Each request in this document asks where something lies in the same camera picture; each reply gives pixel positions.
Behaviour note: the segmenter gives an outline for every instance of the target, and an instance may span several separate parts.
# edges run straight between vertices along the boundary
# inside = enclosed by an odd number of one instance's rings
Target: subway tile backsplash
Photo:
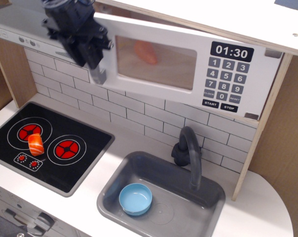
[[[257,126],[222,114],[90,84],[88,71],[25,48],[40,94],[174,146],[191,126],[202,158],[240,173]]]

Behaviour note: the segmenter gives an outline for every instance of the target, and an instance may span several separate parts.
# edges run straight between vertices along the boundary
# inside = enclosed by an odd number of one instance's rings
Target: orange item in microwave
[[[154,48],[150,42],[137,40],[134,45],[137,56],[146,63],[156,65],[158,63]]]

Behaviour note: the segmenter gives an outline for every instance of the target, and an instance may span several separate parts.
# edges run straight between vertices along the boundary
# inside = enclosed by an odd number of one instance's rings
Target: white countertop
[[[136,233],[103,217],[96,200],[122,159],[144,151],[172,162],[172,147],[131,130],[98,119],[86,112],[37,94],[32,101],[100,128],[115,140],[71,197],[63,197],[0,165],[0,186],[61,221],[92,236],[136,237]],[[0,111],[0,126],[17,108],[14,102]],[[226,194],[213,237],[293,237],[288,211],[276,191],[259,175],[248,171],[241,192],[231,200],[238,173],[202,161],[203,176],[218,182]]]

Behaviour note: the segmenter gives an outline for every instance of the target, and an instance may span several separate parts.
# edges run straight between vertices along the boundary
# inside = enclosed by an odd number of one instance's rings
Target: oven door handle
[[[10,209],[5,210],[3,214],[8,221],[12,222],[16,226],[25,226],[29,234],[39,237],[43,236],[55,224],[55,221],[43,212],[39,214],[34,221],[36,224],[34,228],[28,227],[27,224],[25,224],[21,218],[19,218],[19,216]]]

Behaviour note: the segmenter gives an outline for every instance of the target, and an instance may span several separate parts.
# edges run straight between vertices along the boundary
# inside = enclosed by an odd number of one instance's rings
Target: microwave door
[[[114,44],[97,69],[103,87],[260,118],[282,54],[201,31],[94,16]]]

